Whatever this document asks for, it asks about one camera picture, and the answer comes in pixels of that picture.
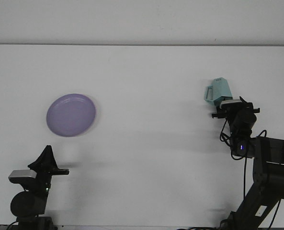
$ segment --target white table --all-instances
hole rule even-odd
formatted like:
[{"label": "white table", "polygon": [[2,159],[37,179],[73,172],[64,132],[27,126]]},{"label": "white table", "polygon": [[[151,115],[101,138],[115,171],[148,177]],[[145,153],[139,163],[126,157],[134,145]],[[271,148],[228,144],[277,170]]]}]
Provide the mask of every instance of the white table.
[{"label": "white table", "polygon": [[[51,144],[70,168],[52,179],[55,224],[217,226],[243,183],[243,162],[218,138],[224,121],[203,100],[218,77],[261,108],[253,136],[266,128],[284,139],[284,47],[0,45],[0,224],[14,220],[22,190],[8,175]],[[98,116],[85,134],[59,137],[45,115],[72,92],[92,98]],[[284,200],[273,227],[284,227]]]}]

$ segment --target purple plate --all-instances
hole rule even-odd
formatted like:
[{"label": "purple plate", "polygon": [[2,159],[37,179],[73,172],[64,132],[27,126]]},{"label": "purple plate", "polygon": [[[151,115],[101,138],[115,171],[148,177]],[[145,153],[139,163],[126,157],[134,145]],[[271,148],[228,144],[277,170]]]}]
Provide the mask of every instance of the purple plate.
[{"label": "purple plate", "polygon": [[93,101],[77,93],[58,98],[47,111],[49,129],[63,137],[73,137],[85,132],[93,123],[96,109]]}]

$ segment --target white wall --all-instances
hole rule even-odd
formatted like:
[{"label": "white wall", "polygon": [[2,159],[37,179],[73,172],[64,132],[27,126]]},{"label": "white wall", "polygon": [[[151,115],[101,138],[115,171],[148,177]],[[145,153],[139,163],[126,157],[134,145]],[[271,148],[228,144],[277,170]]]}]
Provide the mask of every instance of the white wall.
[{"label": "white wall", "polygon": [[[0,224],[22,190],[8,175],[51,144],[70,168],[48,198],[58,225],[217,226],[243,183],[243,162],[218,138],[223,120],[203,100],[217,77],[261,108],[253,136],[284,138],[284,47],[0,45]],[[96,124],[59,137],[45,115],[71,92],[95,100]],[[274,226],[284,227],[284,200]]]},{"label": "white wall", "polygon": [[0,0],[0,43],[284,44],[284,1]]}]

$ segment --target black cable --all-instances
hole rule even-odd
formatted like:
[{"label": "black cable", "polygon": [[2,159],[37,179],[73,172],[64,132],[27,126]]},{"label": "black cable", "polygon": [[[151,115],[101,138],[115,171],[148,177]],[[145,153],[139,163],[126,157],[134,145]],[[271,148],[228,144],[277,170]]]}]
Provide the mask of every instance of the black cable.
[{"label": "black cable", "polygon": [[17,223],[18,221],[14,221],[13,223],[9,224],[6,230],[10,230],[13,227],[13,224]]},{"label": "black cable", "polygon": [[271,224],[270,224],[270,226],[267,228],[267,230],[270,230],[271,227],[272,227],[272,225],[273,225],[273,223],[274,223],[274,220],[275,220],[275,217],[276,217],[276,215],[277,215],[277,212],[278,212],[280,203],[281,203],[281,199],[278,201],[276,211],[275,211],[274,216],[273,216],[273,218],[272,218]]},{"label": "black cable", "polygon": [[190,227],[188,229],[177,229],[177,230],[218,230],[218,228],[209,228],[209,227]]},{"label": "black cable", "polygon": [[257,137],[260,137],[263,133],[264,133],[264,137],[266,137],[267,136],[267,130],[266,129],[263,130]]}]

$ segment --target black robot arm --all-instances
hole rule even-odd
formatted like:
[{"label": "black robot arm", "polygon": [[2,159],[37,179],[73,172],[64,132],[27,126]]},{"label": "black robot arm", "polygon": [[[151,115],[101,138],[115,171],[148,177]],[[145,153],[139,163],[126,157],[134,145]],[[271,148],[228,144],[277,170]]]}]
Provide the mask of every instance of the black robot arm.
[{"label": "black robot arm", "polygon": [[284,140],[258,136],[251,128],[260,109],[240,100],[223,101],[212,117],[225,118],[230,136],[221,134],[231,154],[253,159],[253,185],[236,212],[222,222],[223,230],[256,230],[281,199],[284,199]]}]

